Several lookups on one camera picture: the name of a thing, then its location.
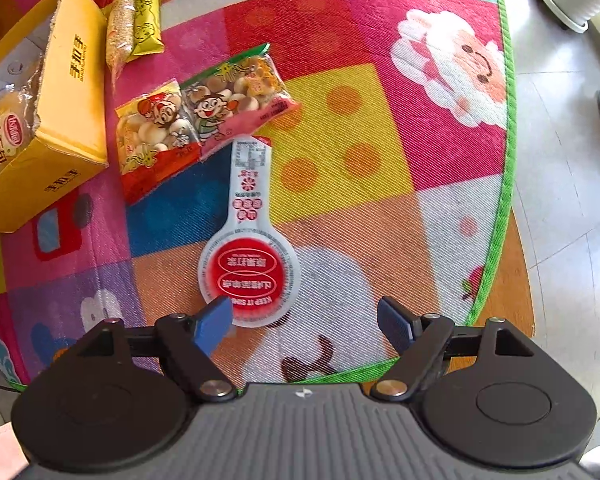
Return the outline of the small bread pack upper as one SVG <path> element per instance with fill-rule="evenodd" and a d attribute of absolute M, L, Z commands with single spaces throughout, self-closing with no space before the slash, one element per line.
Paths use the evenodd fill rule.
<path fill-rule="evenodd" d="M 0 87 L 0 172 L 32 141 L 35 98 L 38 84 L 35 76 L 22 86 L 2 84 Z"/>

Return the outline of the yellow snack bar wrapper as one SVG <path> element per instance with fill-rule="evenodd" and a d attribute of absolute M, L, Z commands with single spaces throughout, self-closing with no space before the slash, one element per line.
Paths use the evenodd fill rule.
<path fill-rule="evenodd" d="M 134 0 L 133 47 L 129 60 L 164 51 L 160 0 Z"/>

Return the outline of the yellow cardboard box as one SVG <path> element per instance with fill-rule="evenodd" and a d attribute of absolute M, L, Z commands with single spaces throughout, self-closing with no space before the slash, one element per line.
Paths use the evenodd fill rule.
<path fill-rule="evenodd" d="M 32 140 L 0 171 L 0 233 L 107 168 L 106 28 L 94 0 L 41 0 L 0 41 L 0 84 L 42 64 Z"/>

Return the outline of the white spoon-shaped jelly pack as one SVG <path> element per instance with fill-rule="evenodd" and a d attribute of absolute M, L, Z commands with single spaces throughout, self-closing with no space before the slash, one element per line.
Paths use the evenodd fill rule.
<path fill-rule="evenodd" d="M 233 323 L 239 327 L 279 321 L 294 304 L 301 284 L 296 252 L 270 219 L 272 151 L 267 138 L 234 140 L 226 221 L 198 261 L 204 300 L 230 298 Z"/>

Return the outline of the green pink mushroom biscuit bag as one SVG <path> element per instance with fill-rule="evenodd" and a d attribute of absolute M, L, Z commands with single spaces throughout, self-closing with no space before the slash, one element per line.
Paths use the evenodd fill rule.
<path fill-rule="evenodd" d="M 183 104 L 208 159 L 238 136 L 256 132 L 298 110 L 270 55 L 260 44 L 204 70 L 181 84 Z"/>

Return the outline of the red yellow biscuit bag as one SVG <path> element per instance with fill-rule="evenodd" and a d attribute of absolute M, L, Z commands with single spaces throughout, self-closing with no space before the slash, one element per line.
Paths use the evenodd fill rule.
<path fill-rule="evenodd" d="M 116 109 L 116 142 L 125 203 L 132 205 L 200 161 L 202 144 L 174 79 Z"/>

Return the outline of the clear sesame snack bar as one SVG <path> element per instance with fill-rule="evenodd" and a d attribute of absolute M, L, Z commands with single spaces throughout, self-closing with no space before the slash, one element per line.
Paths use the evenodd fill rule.
<path fill-rule="evenodd" d="M 111 3 L 106 36 L 106 63 L 111 85 L 117 80 L 133 51 L 135 0 L 114 0 Z"/>

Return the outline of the colourful cartoon play mat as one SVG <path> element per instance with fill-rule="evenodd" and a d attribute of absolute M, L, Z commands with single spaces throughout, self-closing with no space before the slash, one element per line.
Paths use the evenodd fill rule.
<path fill-rule="evenodd" d="M 41 0 L 0 0 L 0 41 Z M 108 21 L 114 0 L 94 0 Z M 164 51 L 106 63 L 108 166 L 0 233 L 0 374 L 22 388 L 106 318 L 155 323 L 208 304 L 198 261 L 224 226 L 227 144 L 129 205 L 116 109 L 260 44 L 298 110 L 272 146 L 270 219 L 300 263 L 279 321 L 233 326 L 212 353 L 235 385 L 367 382 L 396 350 L 380 298 L 457 324 L 498 266 L 515 166 L 503 0 L 160 0 Z"/>

